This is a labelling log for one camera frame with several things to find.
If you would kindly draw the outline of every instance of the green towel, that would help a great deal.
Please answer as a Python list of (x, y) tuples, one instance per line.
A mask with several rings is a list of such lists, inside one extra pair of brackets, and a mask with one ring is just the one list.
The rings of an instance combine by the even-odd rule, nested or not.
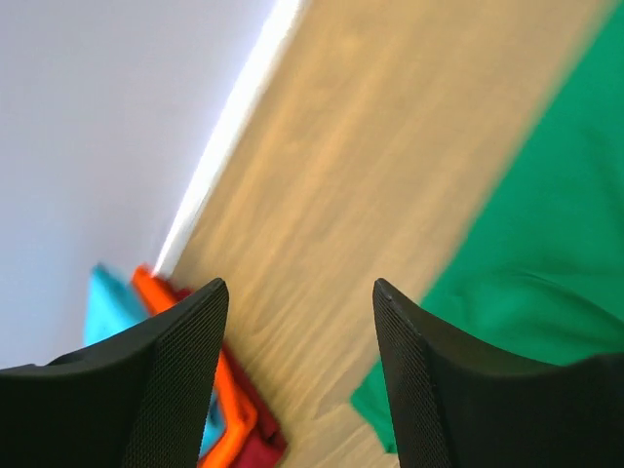
[[(538, 361), (624, 351), (624, 4), (422, 306)], [(396, 451), (379, 362), (351, 402)]]

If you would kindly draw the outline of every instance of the wooden floor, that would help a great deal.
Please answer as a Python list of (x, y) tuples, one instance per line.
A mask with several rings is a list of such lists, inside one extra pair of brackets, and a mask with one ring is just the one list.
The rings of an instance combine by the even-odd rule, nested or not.
[(175, 272), (227, 281), (285, 466), (397, 464), (348, 404), (372, 283), (426, 291), (606, 5), (312, 2)]

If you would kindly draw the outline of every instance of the maroon cloth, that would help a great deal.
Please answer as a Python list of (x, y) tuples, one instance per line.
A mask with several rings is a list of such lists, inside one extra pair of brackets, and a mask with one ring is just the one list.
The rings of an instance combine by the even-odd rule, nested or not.
[[(175, 293), (178, 300), (182, 300), (193, 293), (189, 289), (175, 292), (171, 284), (163, 283)], [(254, 385), (225, 342), (223, 342), (221, 349), (234, 381), (245, 392), (257, 410), (257, 424), (245, 441), (238, 456), (230, 464), (230, 467), (273, 468), (278, 464), (288, 446), (286, 439), (282, 435), (280, 424), (266, 403), (264, 403), (262, 397), (257, 393)]]

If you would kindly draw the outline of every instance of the gray wall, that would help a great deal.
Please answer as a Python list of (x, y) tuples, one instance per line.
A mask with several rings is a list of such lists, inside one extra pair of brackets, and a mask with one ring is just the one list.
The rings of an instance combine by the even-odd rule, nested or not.
[(80, 346), (94, 263), (156, 258), (273, 3), (0, 2), (0, 367)]

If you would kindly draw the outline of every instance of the white surface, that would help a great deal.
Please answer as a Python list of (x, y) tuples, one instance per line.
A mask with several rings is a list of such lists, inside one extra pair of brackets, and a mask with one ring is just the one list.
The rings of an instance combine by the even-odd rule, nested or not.
[(0, 367), (80, 346), (97, 261), (156, 259), (274, 4), (0, 2)]
[(300, 4), (300, 0), (275, 2), (186, 189), (154, 265), (155, 272), (164, 276), (174, 272), (204, 205), (288, 45)]

